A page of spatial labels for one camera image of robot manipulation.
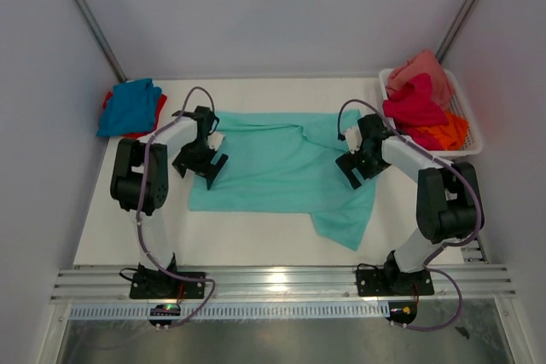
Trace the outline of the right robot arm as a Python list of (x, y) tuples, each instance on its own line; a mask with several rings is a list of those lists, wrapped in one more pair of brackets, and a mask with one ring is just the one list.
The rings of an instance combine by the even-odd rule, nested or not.
[(348, 150), (335, 163), (352, 188), (396, 167), (417, 186), (416, 228), (380, 267), (357, 267), (361, 296), (433, 294), (428, 264), (449, 247), (463, 246), (484, 224), (475, 169), (468, 162), (439, 159), (411, 138), (368, 114), (338, 132)]

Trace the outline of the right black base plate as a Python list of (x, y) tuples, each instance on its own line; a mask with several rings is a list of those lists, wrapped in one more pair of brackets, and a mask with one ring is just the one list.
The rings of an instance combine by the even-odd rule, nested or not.
[(426, 270), (401, 273), (392, 267), (360, 263), (355, 269), (357, 293), (360, 297), (383, 296), (432, 296), (434, 287)]

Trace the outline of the aluminium front rail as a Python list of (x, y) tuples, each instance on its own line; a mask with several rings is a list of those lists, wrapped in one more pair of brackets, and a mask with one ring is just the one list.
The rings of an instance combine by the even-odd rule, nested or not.
[[(464, 298), (514, 298), (508, 270), (498, 264), (439, 266), (460, 288)], [(214, 302), (356, 300), (357, 279), (350, 266), (198, 267), (216, 282)], [(131, 284), (119, 276), (120, 267), (92, 267), (59, 272), (52, 303), (127, 301)]]

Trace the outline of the right corner frame post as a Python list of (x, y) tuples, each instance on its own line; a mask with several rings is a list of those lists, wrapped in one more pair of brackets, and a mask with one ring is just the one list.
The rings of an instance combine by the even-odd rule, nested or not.
[(455, 41), (460, 35), (463, 27), (470, 19), (473, 11), (478, 5), (479, 0), (463, 0), (458, 8), (453, 21), (451, 22), (447, 33), (445, 33), (440, 45), (436, 51), (436, 59), (440, 64), (444, 62)]

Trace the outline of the teal t shirt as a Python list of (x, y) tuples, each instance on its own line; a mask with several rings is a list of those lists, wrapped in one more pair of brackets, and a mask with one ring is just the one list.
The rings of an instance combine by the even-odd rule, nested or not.
[(219, 117), (220, 151), (229, 159), (210, 188), (195, 178), (191, 211), (308, 214), (318, 234), (358, 249), (372, 216), (376, 181), (353, 189), (335, 161), (347, 150), (337, 129), (355, 125), (359, 111)]

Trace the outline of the orange t shirt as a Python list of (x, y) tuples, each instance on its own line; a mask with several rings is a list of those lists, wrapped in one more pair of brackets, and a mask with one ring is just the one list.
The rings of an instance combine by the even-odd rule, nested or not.
[(417, 127), (419, 137), (425, 138), (424, 147), (431, 151), (458, 151), (464, 147), (468, 121), (451, 112), (445, 112), (447, 124)]

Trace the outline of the red folded t shirt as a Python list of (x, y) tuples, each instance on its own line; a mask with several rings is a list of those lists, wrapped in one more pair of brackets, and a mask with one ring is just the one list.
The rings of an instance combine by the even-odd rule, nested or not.
[[(112, 91), (108, 91), (106, 93), (105, 98), (104, 98), (103, 103), (102, 103), (102, 112), (103, 113), (106, 111), (107, 104), (108, 104), (109, 100), (112, 98), (112, 96), (113, 96)], [(161, 111), (162, 111), (163, 107), (165, 106), (166, 102), (167, 102), (167, 96), (166, 95), (161, 95), (159, 100), (158, 100), (157, 107), (156, 107), (156, 110), (155, 110), (153, 129), (151, 129), (149, 131), (146, 131), (146, 132), (133, 132), (133, 133), (123, 134), (123, 137), (138, 139), (140, 137), (143, 137), (143, 136), (146, 136), (146, 135), (152, 133), (153, 131), (156, 131), (157, 128), (158, 128), (159, 121), (160, 121)]]

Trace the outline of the corner frame post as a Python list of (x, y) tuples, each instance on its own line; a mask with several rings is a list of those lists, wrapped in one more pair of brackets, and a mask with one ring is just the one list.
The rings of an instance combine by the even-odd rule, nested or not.
[(447, 33), (445, 33), (440, 45), (436, 51), (436, 59), (440, 64), (444, 62), (455, 41), (460, 35), (463, 27), (470, 19), (473, 11), (478, 5), (479, 0), (463, 0), (458, 8), (453, 21), (451, 22)]
[(115, 56), (113, 49), (108, 42), (103, 30), (101, 29), (98, 20), (96, 19), (93, 11), (87, 0), (72, 0), (77, 11), (81, 15), (84, 24), (90, 31), (91, 36), (93, 37), (97, 47), (102, 53), (102, 56), (109, 65), (113, 75), (119, 83), (124, 83), (127, 81), (127, 76), (122, 66), (119, 63), (119, 60)]

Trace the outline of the salmon pink t shirt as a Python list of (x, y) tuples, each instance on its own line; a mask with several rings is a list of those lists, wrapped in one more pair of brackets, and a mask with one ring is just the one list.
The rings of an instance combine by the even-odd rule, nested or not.
[(407, 60), (402, 66), (392, 70), (387, 78), (387, 94), (392, 95), (419, 74), (427, 74), (430, 77), (433, 87), (433, 101), (444, 111), (448, 111), (451, 97), (456, 90), (430, 49), (423, 50)]

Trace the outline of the left black controller board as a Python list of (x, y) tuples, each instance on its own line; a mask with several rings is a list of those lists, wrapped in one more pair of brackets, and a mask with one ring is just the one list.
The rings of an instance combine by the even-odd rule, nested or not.
[(170, 326), (178, 321), (181, 316), (181, 308), (178, 304), (163, 303), (152, 307), (148, 314), (148, 321), (153, 326)]

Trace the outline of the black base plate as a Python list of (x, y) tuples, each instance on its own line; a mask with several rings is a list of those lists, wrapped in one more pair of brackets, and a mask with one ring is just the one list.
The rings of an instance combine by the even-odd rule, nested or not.
[(401, 273), (392, 267), (360, 263), (355, 269), (357, 293), (360, 297), (383, 296), (432, 296), (434, 287), (426, 270)]
[(202, 300), (205, 296), (206, 278), (204, 272), (184, 272), (191, 279), (199, 281), (176, 280), (160, 271), (144, 269), (135, 272), (130, 278), (130, 299), (176, 299)]

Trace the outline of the right black controller board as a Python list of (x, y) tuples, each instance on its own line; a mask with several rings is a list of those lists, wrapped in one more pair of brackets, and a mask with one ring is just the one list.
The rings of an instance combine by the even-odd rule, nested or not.
[(390, 302), (388, 304), (387, 320), (393, 325), (411, 324), (417, 316), (417, 305), (410, 302)]

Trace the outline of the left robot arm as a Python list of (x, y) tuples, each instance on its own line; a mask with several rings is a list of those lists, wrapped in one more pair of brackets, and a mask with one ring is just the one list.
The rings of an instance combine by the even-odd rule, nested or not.
[(169, 169), (180, 177), (190, 170), (210, 189), (229, 156), (218, 154), (224, 136), (212, 108), (179, 111), (145, 138), (119, 141), (110, 183), (111, 197), (134, 217), (140, 262), (133, 269), (131, 298), (174, 298), (182, 284), (204, 277), (177, 272), (175, 251), (161, 208), (169, 193)]

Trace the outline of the black controller board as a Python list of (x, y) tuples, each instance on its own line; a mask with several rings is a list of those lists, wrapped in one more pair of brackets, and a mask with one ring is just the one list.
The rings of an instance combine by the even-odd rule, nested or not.
[(417, 305), (410, 302), (390, 302), (388, 304), (387, 320), (393, 325), (411, 324), (417, 316)]
[(163, 303), (152, 307), (148, 314), (148, 321), (153, 326), (170, 326), (178, 321), (181, 316), (181, 308), (178, 304)]

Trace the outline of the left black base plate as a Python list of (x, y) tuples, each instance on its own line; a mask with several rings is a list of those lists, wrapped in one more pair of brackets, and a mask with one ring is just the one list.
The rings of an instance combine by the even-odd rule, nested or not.
[(184, 272), (191, 279), (199, 281), (176, 280), (160, 271), (144, 269), (135, 272), (130, 278), (130, 299), (176, 299), (202, 300), (205, 296), (206, 278), (204, 272)]

